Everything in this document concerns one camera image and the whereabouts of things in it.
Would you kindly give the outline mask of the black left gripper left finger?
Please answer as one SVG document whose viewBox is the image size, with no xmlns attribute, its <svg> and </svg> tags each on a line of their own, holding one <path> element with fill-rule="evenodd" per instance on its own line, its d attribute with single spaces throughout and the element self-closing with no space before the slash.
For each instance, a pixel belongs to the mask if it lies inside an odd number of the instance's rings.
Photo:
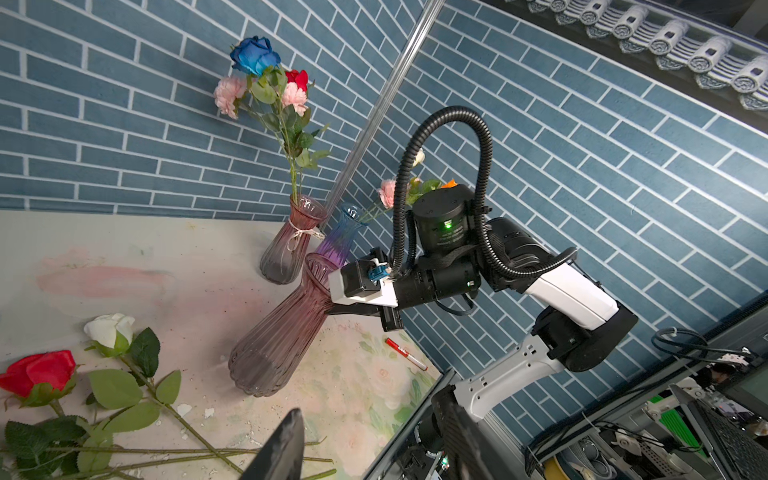
<svg viewBox="0 0 768 480">
<path fill-rule="evenodd" d="M 305 448 L 301 410 L 292 409 L 281 421 L 240 480 L 299 480 Z"/>
</svg>

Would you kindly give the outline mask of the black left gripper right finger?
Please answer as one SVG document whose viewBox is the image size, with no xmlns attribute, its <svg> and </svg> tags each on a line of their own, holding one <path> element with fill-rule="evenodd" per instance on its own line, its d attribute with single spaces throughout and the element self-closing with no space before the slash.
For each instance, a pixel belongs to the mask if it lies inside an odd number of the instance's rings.
<svg viewBox="0 0 768 480">
<path fill-rule="evenodd" d="M 489 439 L 458 404 L 455 386 L 448 385 L 432 397 L 437 428 L 449 461 L 452 480 L 508 480 L 510 468 Z"/>
</svg>

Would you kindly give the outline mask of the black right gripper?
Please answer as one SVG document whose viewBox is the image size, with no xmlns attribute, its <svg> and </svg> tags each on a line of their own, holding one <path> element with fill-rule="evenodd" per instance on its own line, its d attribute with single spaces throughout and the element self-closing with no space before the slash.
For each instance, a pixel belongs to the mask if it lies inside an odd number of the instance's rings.
<svg viewBox="0 0 768 480">
<path fill-rule="evenodd" d="M 480 272 L 469 257 L 459 258 L 442 269 L 416 267 L 394 282 L 399 309 L 435 303 L 444 311 L 454 311 L 454 308 L 443 304 L 442 300 L 460 296 L 467 305 L 466 311 L 472 311 L 479 288 Z M 396 309 L 368 303 L 354 303 L 334 304 L 328 310 L 329 316 L 347 314 L 395 318 Z"/>
</svg>

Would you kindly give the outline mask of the purple blue ribbed glass vase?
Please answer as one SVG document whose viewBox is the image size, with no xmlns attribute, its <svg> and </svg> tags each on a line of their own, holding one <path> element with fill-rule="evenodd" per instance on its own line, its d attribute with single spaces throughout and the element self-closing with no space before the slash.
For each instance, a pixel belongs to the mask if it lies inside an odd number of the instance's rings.
<svg viewBox="0 0 768 480">
<path fill-rule="evenodd" d="M 348 261 L 351 249 L 358 235 L 367 226 L 363 222 L 364 211 L 357 205 L 341 204 L 338 223 L 330 230 L 315 252 L 335 267 L 342 268 Z"/>
</svg>

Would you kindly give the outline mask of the dark smoky glass vase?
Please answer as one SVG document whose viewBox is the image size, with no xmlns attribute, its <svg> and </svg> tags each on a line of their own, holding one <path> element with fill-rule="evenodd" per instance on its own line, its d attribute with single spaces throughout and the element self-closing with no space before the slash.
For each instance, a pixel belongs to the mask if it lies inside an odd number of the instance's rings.
<svg viewBox="0 0 768 480">
<path fill-rule="evenodd" d="M 228 368 L 238 389 L 268 397 L 287 385 L 327 319 L 336 270 L 322 255 L 305 257 L 299 286 L 233 348 Z"/>
</svg>

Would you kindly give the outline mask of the pink glass vase with twine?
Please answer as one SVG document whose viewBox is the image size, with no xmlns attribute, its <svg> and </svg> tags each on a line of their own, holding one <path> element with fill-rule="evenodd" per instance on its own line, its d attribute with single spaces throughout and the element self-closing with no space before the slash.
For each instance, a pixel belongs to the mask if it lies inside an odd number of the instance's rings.
<svg viewBox="0 0 768 480">
<path fill-rule="evenodd" d="M 329 216 L 317 200 L 300 194 L 290 203 L 290 215 L 261 257 L 260 272 L 268 281 L 286 285 L 299 275 L 311 238 L 323 239 L 319 225 Z"/>
</svg>

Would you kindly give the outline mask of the pink rose stem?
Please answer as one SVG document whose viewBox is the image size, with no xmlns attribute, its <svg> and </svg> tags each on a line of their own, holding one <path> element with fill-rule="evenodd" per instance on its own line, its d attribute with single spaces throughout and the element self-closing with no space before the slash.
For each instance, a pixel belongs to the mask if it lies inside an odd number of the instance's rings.
<svg viewBox="0 0 768 480">
<path fill-rule="evenodd" d="M 420 186 L 422 181 L 419 178 L 412 178 L 406 189 L 406 204 L 413 205 L 420 197 Z M 396 181 L 394 179 L 384 180 L 378 189 L 379 199 L 384 210 L 390 210 L 394 207 Z"/>
</svg>

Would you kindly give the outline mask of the white rose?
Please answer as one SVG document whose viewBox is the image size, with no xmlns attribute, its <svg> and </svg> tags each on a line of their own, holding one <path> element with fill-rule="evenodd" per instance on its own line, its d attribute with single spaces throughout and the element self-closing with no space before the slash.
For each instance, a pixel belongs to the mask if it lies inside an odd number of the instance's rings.
<svg viewBox="0 0 768 480">
<path fill-rule="evenodd" d="M 115 413 L 106 426 L 116 432 L 119 424 L 115 421 L 125 414 L 127 418 L 120 422 L 121 425 L 128 429 L 143 429 L 165 412 L 215 459 L 242 474 L 244 470 L 205 439 L 174 406 L 180 393 L 182 374 L 174 370 L 159 381 L 155 379 L 159 368 L 160 340 L 149 327 L 135 333 L 134 323 L 134 317 L 114 313 L 97 316 L 83 327 L 90 341 L 90 350 L 122 365 L 120 369 L 99 369 L 87 374 L 95 403 Z"/>
<path fill-rule="evenodd" d="M 422 164 L 424 162 L 424 160 L 425 160 L 425 153 L 424 153 L 424 151 L 422 149 L 419 149 L 417 154 L 416 154 L 416 156 L 415 156 L 415 158 L 414 158 L 412 166 L 416 167 L 416 166 Z"/>
</svg>

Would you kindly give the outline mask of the large pink rose spray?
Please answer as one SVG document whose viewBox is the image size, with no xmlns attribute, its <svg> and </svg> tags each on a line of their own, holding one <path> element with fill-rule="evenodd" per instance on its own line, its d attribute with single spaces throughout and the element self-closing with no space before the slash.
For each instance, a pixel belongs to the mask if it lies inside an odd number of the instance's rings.
<svg viewBox="0 0 768 480">
<path fill-rule="evenodd" d="M 327 129 L 309 129 L 313 111 L 308 105 L 309 91 L 314 83 L 309 79 L 307 92 L 287 81 L 286 70 L 268 68 L 254 75 L 227 76 L 218 81 L 214 91 L 214 104 L 220 114 L 233 120 L 242 112 L 257 119 L 279 143 L 289 163 L 291 200 L 302 194 L 303 176 L 307 170 L 316 170 L 319 161 L 328 157 L 328 150 L 314 148 L 317 138 Z"/>
</svg>

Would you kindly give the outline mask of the small red rose stem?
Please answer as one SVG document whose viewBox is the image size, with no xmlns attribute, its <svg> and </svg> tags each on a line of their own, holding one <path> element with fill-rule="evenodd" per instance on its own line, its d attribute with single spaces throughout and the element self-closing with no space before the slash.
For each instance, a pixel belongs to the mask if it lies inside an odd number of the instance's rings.
<svg viewBox="0 0 768 480">
<path fill-rule="evenodd" d="M 297 88 L 304 93 L 307 92 L 309 85 L 309 76 L 305 70 L 290 70 L 285 72 L 287 81 L 289 83 L 295 83 Z"/>
</svg>

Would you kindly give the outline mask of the blue rose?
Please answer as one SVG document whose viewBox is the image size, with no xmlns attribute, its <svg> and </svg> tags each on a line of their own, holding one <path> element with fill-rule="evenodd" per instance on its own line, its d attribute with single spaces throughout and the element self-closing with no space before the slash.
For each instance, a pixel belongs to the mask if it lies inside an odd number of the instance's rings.
<svg viewBox="0 0 768 480">
<path fill-rule="evenodd" d="M 261 76 L 268 68 L 281 64 L 280 55 L 266 37 L 249 37 L 240 41 L 230 52 L 233 67 L 246 74 Z"/>
</svg>

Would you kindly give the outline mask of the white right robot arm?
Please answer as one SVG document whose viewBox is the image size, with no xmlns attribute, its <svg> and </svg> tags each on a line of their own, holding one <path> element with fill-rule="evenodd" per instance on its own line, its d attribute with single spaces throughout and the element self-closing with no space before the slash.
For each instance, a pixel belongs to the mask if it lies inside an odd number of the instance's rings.
<svg viewBox="0 0 768 480">
<path fill-rule="evenodd" d="M 605 223 L 606 216 L 580 194 L 566 187 L 545 192 L 527 186 L 514 197 L 495 188 L 487 202 L 495 213 L 513 215 L 516 222 L 556 250 L 580 243 L 583 249 L 578 261 L 585 270 L 613 284 L 618 292 L 631 292 L 631 284 L 606 268 L 605 260 L 614 254 L 614 248 L 591 231 Z M 461 306 L 460 295 L 467 288 L 462 273 L 469 267 L 469 259 L 463 257 L 437 280 L 416 271 L 395 283 L 407 329 L 417 335 L 420 346 L 439 368 L 453 367 L 463 375 L 475 374 L 513 350 L 547 306 L 543 300 L 514 289 L 496 292 L 488 281 L 475 275 L 474 310 L 461 318 L 440 310 L 436 299 L 449 307 Z M 641 351 L 637 341 L 629 338 L 622 349 L 614 350 L 589 371 L 561 372 L 504 398 L 491 412 L 519 443 L 527 444 L 546 428 L 579 414 L 641 373 Z"/>
</svg>

